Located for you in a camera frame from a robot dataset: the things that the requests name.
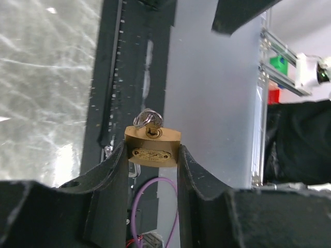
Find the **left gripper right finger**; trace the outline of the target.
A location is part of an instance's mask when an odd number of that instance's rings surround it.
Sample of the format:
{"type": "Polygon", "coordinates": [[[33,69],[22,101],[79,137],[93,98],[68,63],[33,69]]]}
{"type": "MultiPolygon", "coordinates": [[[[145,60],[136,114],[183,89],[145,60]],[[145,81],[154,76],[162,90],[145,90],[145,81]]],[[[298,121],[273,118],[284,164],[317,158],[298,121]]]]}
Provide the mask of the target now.
{"type": "Polygon", "coordinates": [[[181,247],[330,247],[330,193],[234,189],[180,146],[181,247]]]}

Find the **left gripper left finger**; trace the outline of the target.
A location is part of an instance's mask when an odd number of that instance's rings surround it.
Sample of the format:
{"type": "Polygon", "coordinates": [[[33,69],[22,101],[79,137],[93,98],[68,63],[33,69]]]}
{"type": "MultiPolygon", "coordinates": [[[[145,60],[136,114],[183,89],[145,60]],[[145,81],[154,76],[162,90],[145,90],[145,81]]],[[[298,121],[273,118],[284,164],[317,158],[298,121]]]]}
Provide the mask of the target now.
{"type": "Polygon", "coordinates": [[[59,188],[1,182],[1,247],[124,247],[127,147],[59,188]]]}

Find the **small brass padlock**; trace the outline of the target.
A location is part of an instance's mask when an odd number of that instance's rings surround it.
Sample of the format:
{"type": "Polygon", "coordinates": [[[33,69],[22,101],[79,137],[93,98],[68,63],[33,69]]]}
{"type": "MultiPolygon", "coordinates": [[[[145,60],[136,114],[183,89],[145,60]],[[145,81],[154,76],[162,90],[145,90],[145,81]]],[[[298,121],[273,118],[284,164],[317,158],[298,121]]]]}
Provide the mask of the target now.
{"type": "Polygon", "coordinates": [[[128,126],[125,130],[128,160],[148,167],[177,167],[181,135],[179,131],[160,128],[153,137],[146,128],[128,126]]]}

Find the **small silver keys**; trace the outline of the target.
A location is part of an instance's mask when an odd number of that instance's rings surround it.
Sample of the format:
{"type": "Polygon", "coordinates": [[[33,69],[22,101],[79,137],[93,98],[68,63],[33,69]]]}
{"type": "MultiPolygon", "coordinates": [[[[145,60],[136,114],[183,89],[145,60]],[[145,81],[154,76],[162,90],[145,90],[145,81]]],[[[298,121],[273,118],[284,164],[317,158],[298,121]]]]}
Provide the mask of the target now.
{"type": "Polygon", "coordinates": [[[143,128],[149,124],[157,129],[163,126],[163,117],[158,112],[150,108],[144,109],[133,120],[133,126],[137,129],[143,128]]]}

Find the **red plastic block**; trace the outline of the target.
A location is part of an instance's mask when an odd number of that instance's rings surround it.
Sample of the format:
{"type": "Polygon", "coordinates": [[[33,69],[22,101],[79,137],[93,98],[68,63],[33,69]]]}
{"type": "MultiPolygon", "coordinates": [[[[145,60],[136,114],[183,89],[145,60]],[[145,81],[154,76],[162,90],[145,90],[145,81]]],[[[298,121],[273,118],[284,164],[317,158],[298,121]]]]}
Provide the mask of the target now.
{"type": "Polygon", "coordinates": [[[268,105],[279,103],[280,92],[280,89],[272,89],[268,91],[268,105]]]}

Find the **green plastic block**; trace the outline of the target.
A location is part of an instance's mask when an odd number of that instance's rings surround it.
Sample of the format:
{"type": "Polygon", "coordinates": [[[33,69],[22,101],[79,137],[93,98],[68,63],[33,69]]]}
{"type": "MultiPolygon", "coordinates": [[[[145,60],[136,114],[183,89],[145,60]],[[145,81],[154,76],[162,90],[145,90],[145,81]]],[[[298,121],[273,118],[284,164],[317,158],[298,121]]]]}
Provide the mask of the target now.
{"type": "Polygon", "coordinates": [[[279,72],[284,75],[288,75],[288,61],[282,56],[277,55],[269,59],[269,63],[279,72]]]}

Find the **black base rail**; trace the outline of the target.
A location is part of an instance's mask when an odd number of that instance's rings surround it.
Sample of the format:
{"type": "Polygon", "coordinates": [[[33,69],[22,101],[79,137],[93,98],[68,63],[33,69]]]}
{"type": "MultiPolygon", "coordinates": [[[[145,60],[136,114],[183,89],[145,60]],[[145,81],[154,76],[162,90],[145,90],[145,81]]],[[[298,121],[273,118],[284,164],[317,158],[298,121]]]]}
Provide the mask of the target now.
{"type": "Polygon", "coordinates": [[[90,92],[81,173],[105,180],[94,195],[88,237],[98,247],[124,247],[127,218],[138,190],[159,175],[142,167],[137,178],[124,157],[127,126],[144,109],[163,113],[170,32],[176,1],[104,1],[90,92]]]}

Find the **aluminium frame rail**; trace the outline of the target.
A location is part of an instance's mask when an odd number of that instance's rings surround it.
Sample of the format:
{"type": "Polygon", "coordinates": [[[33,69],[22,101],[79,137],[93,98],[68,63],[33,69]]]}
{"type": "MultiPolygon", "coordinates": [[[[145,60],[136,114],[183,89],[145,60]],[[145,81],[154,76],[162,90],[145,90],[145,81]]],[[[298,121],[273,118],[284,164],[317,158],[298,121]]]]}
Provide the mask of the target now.
{"type": "Polygon", "coordinates": [[[274,53],[271,57],[268,56],[266,61],[260,62],[259,67],[263,74],[281,89],[287,89],[300,97],[311,95],[309,91],[296,86],[295,81],[288,77],[289,65],[296,66],[296,54],[268,29],[263,28],[260,36],[261,49],[264,54],[274,53]]]}

